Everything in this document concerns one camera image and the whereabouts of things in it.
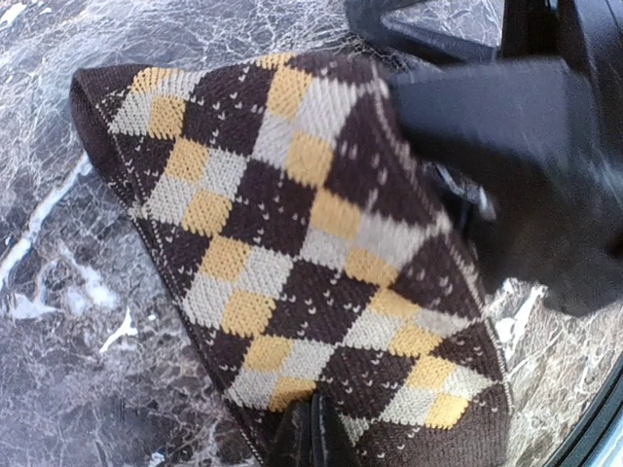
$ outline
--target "yellow square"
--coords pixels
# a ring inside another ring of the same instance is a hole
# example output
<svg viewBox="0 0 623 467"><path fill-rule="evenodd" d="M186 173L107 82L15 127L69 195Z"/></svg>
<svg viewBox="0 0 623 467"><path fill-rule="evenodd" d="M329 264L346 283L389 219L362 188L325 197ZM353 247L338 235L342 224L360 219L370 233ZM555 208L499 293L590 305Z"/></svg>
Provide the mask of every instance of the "yellow square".
<svg viewBox="0 0 623 467"><path fill-rule="evenodd" d="M178 73L178 71L170 68L145 68L134 76L131 91L139 93L153 92L164 78L171 76L173 73Z"/></svg>
<svg viewBox="0 0 623 467"><path fill-rule="evenodd" d="M361 222L361 210L326 190L318 190L311 207L310 224L320 231L354 240Z"/></svg>
<svg viewBox="0 0 623 467"><path fill-rule="evenodd" d="M457 424L469 401L462 397L440 394L430 408L424 426L427 428L449 429Z"/></svg>
<svg viewBox="0 0 623 467"><path fill-rule="evenodd" d="M199 182L203 177L207 156L208 149L202 144L177 138L168 157L165 174L187 182Z"/></svg>
<svg viewBox="0 0 623 467"><path fill-rule="evenodd" d="M287 61L294 55L295 54L291 52L286 52L283 54L263 55L255 60L255 64L261 68L266 68L267 70L275 70L278 67L287 63Z"/></svg>
<svg viewBox="0 0 623 467"><path fill-rule="evenodd" d="M177 97L155 96L147 133L152 138L173 139L182 134L186 102Z"/></svg>
<svg viewBox="0 0 623 467"><path fill-rule="evenodd" d="M292 180L319 187L329 174L333 149L316 136L297 131L292 139L285 169Z"/></svg>
<svg viewBox="0 0 623 467"><path fill-rule="evenodd" d="M294 120L313 77L287 66L277 69L266 107L273 115Z"/></svg>
<svg viewBox="0 0 623 467"><path fill-rule="evenodd" d="M376 293L368 307L383 316L399 319L409 319L420 312L417 304L386 288Z"/></svg>
<svg viewBox="0 0 623 467"><path fill-rule="evenodd" d="M411 387L440 391L456 368L456 364L443 358L423 356L405 383Z"/></svg>
<svg viewBox="0 0 623 467"><path fill-rule="evenodd" d="M244 359L244 368L254 372L278 372L292 351L294 342L286 338L255 338Z"/></svg>
<svg viewBox="0 0 623 467"><path fill-rule="evenodd" d="M441 341L439 336L407 323L398 330L387 350L394 355L419 357L430 353Z"/></svg>
<svg viewBox="0 0 623 467"><path fill-rule="evenodd" d="M182 228L193 234L212 236L225 227L232 210L232 202L206 190L199 190L188 203Z"/></svg>
<svg viewBox="0 0 623 467"><path fill-rule="evenodd" d="M199 271L226 282L234 282L244 269L249 251L249 245L217 235L212 238Z"/></svg>
<svg viewBox="0 0 623 467"><path fill-rule="evenodd" d="M236 290L225 308L223 330L243 337L257 336L269 324L274 310L273 299Z"/></svg>
<svg viewBox="0 0 623 467"><path fill-rule="evenodd" d="M398 271L395 268L368 250L359 247L350 250L344 270L348 277L382 287L387 287L398 277Z"/></svg>
<svg viewBox="0 0 623 467"><path fill-rule="evenodd" d="M273 391L269 411L285 412L291 402L305 401L315 391L315 381L295 377L281 377Z"/></svg>

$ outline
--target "checkered pattern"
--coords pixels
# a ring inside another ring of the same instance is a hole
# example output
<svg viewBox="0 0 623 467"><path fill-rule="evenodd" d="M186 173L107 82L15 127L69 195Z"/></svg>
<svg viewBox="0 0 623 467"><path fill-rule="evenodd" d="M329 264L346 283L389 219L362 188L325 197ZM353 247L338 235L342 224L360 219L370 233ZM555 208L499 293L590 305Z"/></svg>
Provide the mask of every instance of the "checkered pattern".
<svg viewBox="0 0 623 467"><path fill-rule="evenodd" d="M456 465L462 447L444 439L505 431L473 266L374 66L278 54L209 73L132 69L127 82L95 100L114 156L81 135L261 455L275 431L264 414L314 391L366 466ZM417 446L413 430L437 441Z"/></svg>

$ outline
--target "patterned cloth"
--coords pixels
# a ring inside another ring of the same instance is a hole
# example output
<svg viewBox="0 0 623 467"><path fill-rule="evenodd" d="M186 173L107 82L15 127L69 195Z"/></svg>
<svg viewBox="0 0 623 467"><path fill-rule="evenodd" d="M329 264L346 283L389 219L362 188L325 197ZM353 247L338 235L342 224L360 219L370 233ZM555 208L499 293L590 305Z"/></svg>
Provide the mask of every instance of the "patterned cloth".
<svg viewBox="0 0 623 467"><path fill-rule="evenodd" d="M81 70L71 104L260 459L317 391L366 467L503 461L477 273L372 63Z"/></svg>

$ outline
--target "marble tabletop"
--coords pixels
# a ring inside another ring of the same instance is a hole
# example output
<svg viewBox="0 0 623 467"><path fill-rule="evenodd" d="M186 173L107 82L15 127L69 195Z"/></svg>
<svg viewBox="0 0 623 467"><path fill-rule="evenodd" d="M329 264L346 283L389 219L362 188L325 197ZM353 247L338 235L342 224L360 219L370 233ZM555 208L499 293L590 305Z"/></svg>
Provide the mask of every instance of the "marble tabletop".
<svg viewBox="0 0 623 467"><path fill-rule="evenodd" d="M495 44L502 3L401 15ZM320 48L363 49L340 0L0 0L0 465L256 465L77 140L69 82L79 67ZM620 305L572 319L541 292L507 281L488 307L515 399L512 466L543 464L622 350Z"/></svg>

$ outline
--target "marble surface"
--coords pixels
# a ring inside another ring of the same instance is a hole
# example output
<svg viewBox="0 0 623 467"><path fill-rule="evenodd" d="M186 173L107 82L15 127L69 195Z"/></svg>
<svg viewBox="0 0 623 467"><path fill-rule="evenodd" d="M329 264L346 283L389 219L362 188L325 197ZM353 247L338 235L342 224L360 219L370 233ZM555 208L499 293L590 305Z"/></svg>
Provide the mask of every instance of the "marble surface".
<svg viewBox="0 0 623 467"><path fill-rule="evenodd" d="M399 15L495 44L502 9L439 0ZM67 93L78 67L319 48L364 49L340 0L0 0L0 465L256 465L92 171ZM515 396L513 466L543 464L622 350L620 306L577 320L539 294L508 281L488 308Z"/></svg>

